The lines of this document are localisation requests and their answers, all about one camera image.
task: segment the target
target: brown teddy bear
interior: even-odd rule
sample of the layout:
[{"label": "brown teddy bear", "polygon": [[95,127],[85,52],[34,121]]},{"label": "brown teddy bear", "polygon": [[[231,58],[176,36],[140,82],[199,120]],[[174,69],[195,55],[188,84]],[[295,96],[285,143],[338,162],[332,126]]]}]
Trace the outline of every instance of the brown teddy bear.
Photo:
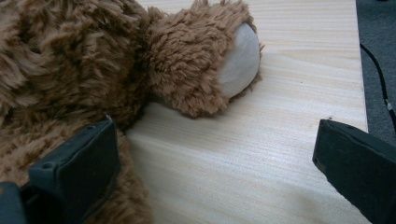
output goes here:
[{"label": "brown teddy bear", "polygon": [[89,223],[150,223],[123,131],[150,95],[191,117],[213,115],[260,79],[261,46],[239,1],[166,14],[134,0],[0,1],[0,182],[83,127],[118,124],[121,171]]}]

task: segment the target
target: brown fur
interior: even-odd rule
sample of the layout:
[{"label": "brown fur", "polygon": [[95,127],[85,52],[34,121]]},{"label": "brown fur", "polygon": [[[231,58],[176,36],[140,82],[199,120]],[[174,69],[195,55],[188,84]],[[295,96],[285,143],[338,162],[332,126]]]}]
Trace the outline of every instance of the brown fur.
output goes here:
[{"label": "brown fur", "polygon": [[88,222],[150,223],[121,131],[151,92],[193,117],[226,108],[216,74],[242,22],[254,28],[242,2],[166,15],[134,0],[0,1],[0,181],[23,185],[31,164],[107,113],[122,168]]}]

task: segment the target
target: plush toy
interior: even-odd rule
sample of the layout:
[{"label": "plush toy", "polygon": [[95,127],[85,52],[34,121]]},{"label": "plush toy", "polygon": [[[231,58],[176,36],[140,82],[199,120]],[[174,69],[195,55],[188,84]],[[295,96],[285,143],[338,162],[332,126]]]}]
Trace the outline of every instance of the plush toy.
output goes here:
[{"label": "plush toy", "polygon": [[255,32],[241,1],[176,14],[134,0],[0,1],[0,182],[22,186],[30,165],[108,114],[121,171],[87,222],[150,222],[122,131],[150,95],[193,118],[224,110],[260,79]]}]

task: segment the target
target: teddy bear arm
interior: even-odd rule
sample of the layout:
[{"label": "teddy bear arm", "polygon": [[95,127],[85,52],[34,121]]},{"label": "teddy bear arm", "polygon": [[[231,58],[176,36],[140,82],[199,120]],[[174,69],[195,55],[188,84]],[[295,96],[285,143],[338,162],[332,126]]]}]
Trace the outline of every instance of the teddy bear arm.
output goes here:
[{"label": "teddy bear arm", "polygon": [[164,16],[149,28],[148,57],[152,91],[192,117],[225,109],[260,77],[261,47],[242,2],[195,1]]}]

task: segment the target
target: wood grain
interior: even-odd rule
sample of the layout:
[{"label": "wood grain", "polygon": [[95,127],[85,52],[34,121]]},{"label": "wood grain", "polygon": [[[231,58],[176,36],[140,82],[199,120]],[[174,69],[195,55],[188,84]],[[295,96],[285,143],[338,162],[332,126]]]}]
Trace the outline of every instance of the wood grain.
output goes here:
[{"label": "wood grain", "polygon": [[320,119],[367,130],[355,1],[247,2],[265,44],[254,91],[214,118],[151,103],[127,133],[156,223],[368,223],[311,161]]}]

